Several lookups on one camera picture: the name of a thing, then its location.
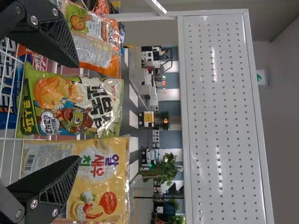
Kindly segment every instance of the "screw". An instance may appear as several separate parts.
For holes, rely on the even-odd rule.
[[[31,205],[30,205],[30,208],[31,209],[35,209],[37,207],[37,204],[38,204],[38,201],[36,199],[34,199],[32,202],[31,202]]]
[[[17,11],[17,14],[21,14],[22,13],[22,9],[19,6],[17,6],[15,9]]]
[[[53,8],[52,12],[53,12],[53,14],[54,14],[55,16],[58,15],[58,11],[57,11],[57,9]]]
[[[19,219],[22,216],[22,210],[18,210],[17,213],[15,214],[15,218]]]
[[[30,17],[30,19],[31,19],[31,22],[32,22],[33,25],[37,25],[38,24],[38,20],[37,20],[37,18],[34,15],[32,15]]]
[[[52,212],[52,216],[55,217],[58,214],[58,209],[54,209]]]

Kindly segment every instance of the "yellow snack bag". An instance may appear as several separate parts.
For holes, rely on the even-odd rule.
[[[66,206],[73,221],[125,224],[129,217],[129,137],[24,142],[24,177],[70,155],[82,161]]]

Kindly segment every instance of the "blue packaging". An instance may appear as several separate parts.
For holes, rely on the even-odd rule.
[[[1,96],[0,96],[0,129],[6,128],[7,115],[10,102],[10,114],[8,119],[8,129],[15,129],[17,123],[17,114],[18,114],[18,96],[21,92],[21,85],[23,80],[24,64],[19,61],[16,61],[12,57],[15,56],[17,44],[13,40],[7,42],[7,38],[0,41],[0,49],[6,52],[9,56],[6,56],[3,52],[0,51],[0,87]],[[22,55],[17,59],[25,62],[25,56]],[[27,58],[27,61],[32,63],[31,57]],[[10,101],[10,94],[13,87],[13,92]]]

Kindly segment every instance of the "chip bag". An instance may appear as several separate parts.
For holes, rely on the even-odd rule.
[[[123,80],[61,76],[25,66],[17,136],[118,136]]]
[[[128,148],[129,137],[25,141],[21,176],[67,156],[80,155],[82,161],[67,202],[66,215],[62,218],[126,224],[129,217]]]
[[[66,0],[62,12],[76,45],[80,67],[120,78],[120,32],[116,20]]]

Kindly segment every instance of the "ceiling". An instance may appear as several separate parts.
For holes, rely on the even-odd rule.
[[[158,0],[167,11],[248,8],[254,41],[271,41],[299,15],[299,0]],[[144,0],[121,0],[121,12],[152,12]]]

